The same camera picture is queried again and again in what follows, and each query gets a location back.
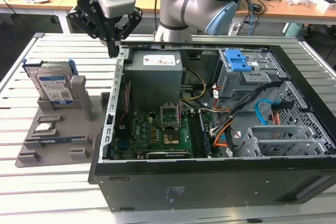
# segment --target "black wire bundle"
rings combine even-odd
[[[265,13],[265,11],[266,11],[267,8],[266,8],[266,5],[265,5],[261,0],[257,0],[257,1],[259,1],[259,2],[261,3],[261,5],[262,5],[261,10],[255,10],[255,9],[251,8],[251,5],[252,5],[251,0],[245,0],[245,1],[246,1],[246,3],[247,3],[247,7],[248,7],[248,13],[247,13],[247,15],[246,15],[246,17],[245,17],[245,19],[244,19],[244,21],[243,21],[241,27],[239,28],[237,34],[238,34],[241,30],[249,30],[249,29],[245,29],[245,28],[243,28],[243,26],[246,24],[246,20],[248,19],[248,17],[253,13],[254,15],[257,16],[257,18],[256,18],[256,24],[255,24],[254,27],[251,29],[251,31],[252,31],[252,34],[251,34],[251,35],[253,35],[255,29],[256,29],[257,26],[260,24],[260,22],[259,22],[259,17],[260,17],[262,14]]]
[[[216,126],[215,128],[213,128],[212,132],[216,133],[219,130],[221,130],[223,127],[225,127],[228,123],[230,123],[233,120],[233,118],[235,117],[235,115],[238,113],[238,111],[241,110],[245,105],[253,102],[260,95],[261,92],[263,92],[264,90],[269,89],[269,88],[279,87],[283,84],[283,82],[284,81],[270,82],[270,83],[261,85],[261,86],[257,87],[254,91],[252,91],[251,93],[248,93],[246,96],[241,98],[235,104],[235,106],[233,108],[231,108],[231,111],[230,111],[226,121],[221,123],[220,125]]]

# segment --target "barcode label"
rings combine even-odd
[[[61,96],[62,98],[70,98],[70,93],[68,91],[62,91]]]
[[[66,103],[73,100],[69,89],[66,87],[65,77],[39,77],[39,82],[51,102]]]

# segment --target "sticker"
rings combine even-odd
[[[182,194],[185,192],[185,186],[170,186],[167,187],[166,194],[164,196],[164,200],[166,202],[173,203],[177,200],[177,198],[180,198]]]
[[[233,152],[232,152],[229,148],[226,148],[226,154],[227,154],[229,157],[233,157]]]
[[[66,81],[63,76],[39,77],[39,82],[51,102],[64,104],[73,100],[69,89],[64,87]]]
[[[174,66],[175,56],[173,55],[145,55],[144,66]]]
[[[233,138],[240,138],[242,137],[242,133],[240,131],[236,131],[235,134],[233,135]]]
[[[40,143],[43,143],[43,144],[48,144],[48,143],[56,143],[55,140],[41,140]]]
[[[219,97],[219,91],[214,90],[214,98],[218,99],[218,97]]]

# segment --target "desk leg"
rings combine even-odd
[[[284,29],[282,30],[282,33],[283,33],[283,34],[286,34],[289,25],[290,25],[290,23],[286,23],[286,24],[285,24],[285,27],[284,27]]]
[[[64,34],[71,34],[73,33],[72,27],[71,27],[71,21],[67,18],[67,11],[66,10],[60,10],[57,12],[57,16],[59,19],[59,22],[61,24],[62,30]]]

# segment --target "camera on robot arm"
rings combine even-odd
[[[126,39],[142,19],[136,0],[77,0],[68,18],[91,38],[99,38],[108,47],[110,58],[119,54],[121,39]],[[128,21],[119,21],[127,15]]]

